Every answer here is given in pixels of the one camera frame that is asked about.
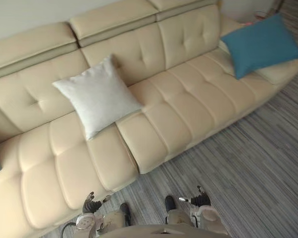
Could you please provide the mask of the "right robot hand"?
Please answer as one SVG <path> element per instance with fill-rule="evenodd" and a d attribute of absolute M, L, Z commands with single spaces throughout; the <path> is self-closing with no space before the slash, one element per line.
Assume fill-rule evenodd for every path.
<path fill-rule="evenodd" d="M 184 198 L 184 197 L 179 197 L 178 200 L 180 202 L 187 202 L 190 203 L 191 205 L 201 207 L 201 206 L 211 206 L 211 200 L 207 193 L 202 190 L 201 186 L 197 186 L 199 195 L 192 197 L 192 198 Z"/>

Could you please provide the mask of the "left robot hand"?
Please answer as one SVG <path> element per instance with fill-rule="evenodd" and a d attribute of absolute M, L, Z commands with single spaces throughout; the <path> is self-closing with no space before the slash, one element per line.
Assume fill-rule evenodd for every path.
<path fill-rule="evenodd" d="M 86 197 L 84 204 L 82 206 L 82 214 L 87 214 L 87 213 L 95 213 L 96 211 L 99 210 L 99 208 L 106 203 L 107 201 L 110 200 L 111 195 L 105 196 L 103 199 L 99 201 L 94 201 L 94 192 L 90 192 L 89 195 Z"/>

